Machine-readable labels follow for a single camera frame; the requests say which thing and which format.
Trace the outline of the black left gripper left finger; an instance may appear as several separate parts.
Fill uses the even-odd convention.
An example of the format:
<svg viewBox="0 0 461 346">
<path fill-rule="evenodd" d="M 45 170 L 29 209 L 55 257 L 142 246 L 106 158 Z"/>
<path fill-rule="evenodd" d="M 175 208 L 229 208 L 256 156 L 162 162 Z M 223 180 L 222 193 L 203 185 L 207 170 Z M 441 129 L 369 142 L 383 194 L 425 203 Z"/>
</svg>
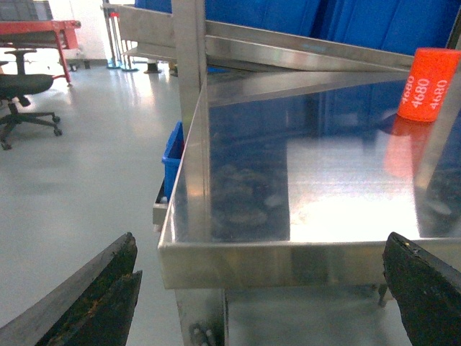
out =
<svg viewBox="0 0 461 346">
<path fill-rule="evenodd" d="M 138 302 L 135 237 L 126 233 L 1 328 L 2 345 L 125 345 Z"/>
</svg>

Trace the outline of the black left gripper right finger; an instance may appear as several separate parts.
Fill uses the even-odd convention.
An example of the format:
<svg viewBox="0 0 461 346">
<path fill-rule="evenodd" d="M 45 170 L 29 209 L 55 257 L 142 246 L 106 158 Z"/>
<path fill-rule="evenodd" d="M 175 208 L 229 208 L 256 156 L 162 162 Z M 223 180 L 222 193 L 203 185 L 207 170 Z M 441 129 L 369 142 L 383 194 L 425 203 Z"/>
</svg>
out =
<svg viewBox="0 0 461 346">
<path fill-rule="evenodd" d="M 459 345 L 460 271 L 395 232 L 382 259 L 411 344 Z"/>
</svg>

